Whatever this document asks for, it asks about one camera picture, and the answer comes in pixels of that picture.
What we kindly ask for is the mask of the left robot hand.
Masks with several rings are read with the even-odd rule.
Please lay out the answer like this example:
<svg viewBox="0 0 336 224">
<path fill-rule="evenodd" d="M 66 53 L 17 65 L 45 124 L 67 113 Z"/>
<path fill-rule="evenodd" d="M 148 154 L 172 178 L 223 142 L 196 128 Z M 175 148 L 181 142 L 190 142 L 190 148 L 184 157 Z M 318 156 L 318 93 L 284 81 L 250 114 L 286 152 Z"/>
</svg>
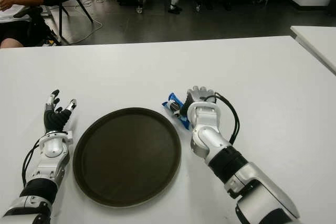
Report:
<svg viewBox="0 0 336 224">
<path fill-rule="evenodd" d="M 46 133 L 52 131 L 62 132 L 70 119 L 72 112 L 77 106 L 77 100 L 72 99 L 65 108 L 61 106 L 57 107 L 57 104 L 60 101 L 58 94 L 58 89 L 53 91 L 45 103 L 44 127 Z"/>
</svg>

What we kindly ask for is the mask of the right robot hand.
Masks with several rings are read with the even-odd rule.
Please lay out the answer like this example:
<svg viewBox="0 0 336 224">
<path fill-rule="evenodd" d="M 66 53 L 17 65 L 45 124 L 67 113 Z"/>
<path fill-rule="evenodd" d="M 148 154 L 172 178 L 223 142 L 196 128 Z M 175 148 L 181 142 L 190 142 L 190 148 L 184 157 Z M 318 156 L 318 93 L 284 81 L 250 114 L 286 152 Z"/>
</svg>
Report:
<svg viewBox="0 0 336 224">
<path fill-rule="evenodd" d="M 186 99 L 182 103 L 177 97 L 171 95 L 167 103 L 167 108 L 176 116 L 176 117 L 187 117 L 187 111 L 192 103 L 194 102 L 212 102 L 216 103 L 216 98 L 214 98 L 215 92 L 206 87 L 194 86 L 191 89 L 187 90 Z"/>
</svg>

